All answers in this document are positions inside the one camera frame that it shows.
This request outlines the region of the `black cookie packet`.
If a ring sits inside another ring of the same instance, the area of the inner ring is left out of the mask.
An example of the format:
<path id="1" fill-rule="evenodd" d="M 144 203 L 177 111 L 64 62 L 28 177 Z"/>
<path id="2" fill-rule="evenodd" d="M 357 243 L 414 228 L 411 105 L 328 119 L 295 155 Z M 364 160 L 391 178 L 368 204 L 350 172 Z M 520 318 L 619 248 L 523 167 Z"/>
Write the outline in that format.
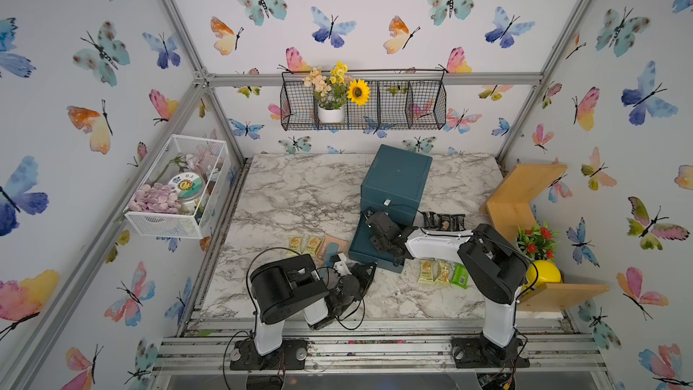
<path id="1" fill-rule="evenodd" d="M 453 214 L 450 216 L 450 230 L 451 231 L 464 231 L 466 229 L 465 225 L 465 214 Z"/>
<path id="2" fill-rule="evenodd" d="M 447 214 L 438 214 L 437 228 L 440 231 L 451 231 L 451 218 Z"/>
<path id="3" fill-rule="evenodd" d="M 434 211 L 421 211 L 424 229 L 439 230 L 438 215 Z"/>

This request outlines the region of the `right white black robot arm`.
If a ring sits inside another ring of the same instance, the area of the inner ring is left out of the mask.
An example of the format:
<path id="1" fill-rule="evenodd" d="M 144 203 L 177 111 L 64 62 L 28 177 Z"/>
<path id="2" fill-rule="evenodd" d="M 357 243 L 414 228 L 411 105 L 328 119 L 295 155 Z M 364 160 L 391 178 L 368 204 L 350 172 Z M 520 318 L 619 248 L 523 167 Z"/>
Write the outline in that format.
<path id="1" fill-rule="evenodd" d="M 532 262 L 492 226 L 465 231 L 433 231 L 400 227 L 384 211 L 365 219 L 374 248 L 404 260 L 435 259 L 460 264 L 485 297 L 483 341 L 507 348 L 516 337 L 517 300 Z"/>

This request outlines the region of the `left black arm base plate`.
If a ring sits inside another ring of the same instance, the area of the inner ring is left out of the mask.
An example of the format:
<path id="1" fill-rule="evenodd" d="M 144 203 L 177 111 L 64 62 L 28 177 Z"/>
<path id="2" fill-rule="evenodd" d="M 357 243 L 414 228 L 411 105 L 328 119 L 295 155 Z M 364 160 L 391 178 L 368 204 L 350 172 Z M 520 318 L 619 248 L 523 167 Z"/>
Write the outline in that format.
<path id="1" fill-rule="evenodd" d="M 230 370 L 304 370 L 308 357 L 308 342 L 304 339 L 284 339 L 278 350 L 260 355 L 254 341 L 236 341 L 229 350 L 226 363 Z"/>

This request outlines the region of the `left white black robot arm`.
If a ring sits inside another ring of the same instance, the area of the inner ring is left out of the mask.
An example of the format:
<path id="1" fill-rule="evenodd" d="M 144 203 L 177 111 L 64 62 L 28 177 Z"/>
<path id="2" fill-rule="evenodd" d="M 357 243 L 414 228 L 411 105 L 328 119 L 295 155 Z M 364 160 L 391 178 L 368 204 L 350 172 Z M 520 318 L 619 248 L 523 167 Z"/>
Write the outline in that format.
<path id="1" fill-rule="evenodd" d="M 376 263 L 350 264 L 343 254 L 317 266 L 308 254 L 262 265 L 247 276 L 254 307 L 254 349 L 260 356 L 283 345 L 286 320 L 299 314 L 312 330 L 339 324 L 366 310 L 366 294 L 375 280 Z"/>

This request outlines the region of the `yellow cookie packet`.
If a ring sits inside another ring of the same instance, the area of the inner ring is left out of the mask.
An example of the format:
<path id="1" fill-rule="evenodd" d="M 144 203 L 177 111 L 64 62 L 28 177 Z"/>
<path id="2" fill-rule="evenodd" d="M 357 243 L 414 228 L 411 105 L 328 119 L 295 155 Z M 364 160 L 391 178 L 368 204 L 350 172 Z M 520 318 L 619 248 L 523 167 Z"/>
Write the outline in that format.
<path id="1" fill-rule="evenodd" d="M 300 255 L 303 251 L 303 240 L 304 236 L 290 235 L 287 237 L 286 247 L 288 247 L 292 253 Z"/>
<path id="2" fill-rule="evenodd" d="M 433 285 L 435 283 L 436 268 L 437 262 L 435 260 L 420 260 L 418 283 L 422 283 L 423 285 Z"/>
<path id="3" fill-rule="evenodd" d="M 454 266 L 447 261 L 437 261 L 438 270 L 435 278 L 436 285 L 449 286 L 451 276 L 453 275 Z"/>
<path id="4" fill-rule="evenodd" d="M 310 255 L 311 257 L 317 257 L 322 243 L 323 237 L 308 236 L 304 253 Z"/>

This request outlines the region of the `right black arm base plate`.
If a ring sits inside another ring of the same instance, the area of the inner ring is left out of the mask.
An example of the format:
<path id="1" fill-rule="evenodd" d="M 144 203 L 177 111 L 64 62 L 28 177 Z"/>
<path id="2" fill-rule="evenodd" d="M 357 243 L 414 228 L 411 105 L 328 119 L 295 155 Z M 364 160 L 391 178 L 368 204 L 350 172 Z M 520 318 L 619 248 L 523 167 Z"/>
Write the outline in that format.
<path id="1" fill-rule="evenodd" d="M 525 343 L 517 336 L 501 348 L 480 333 L 475 337 L 452 339 L 451 355 L 458 369 L 528 368 L 530 360 L 521 354 L 524 347 Z"/>

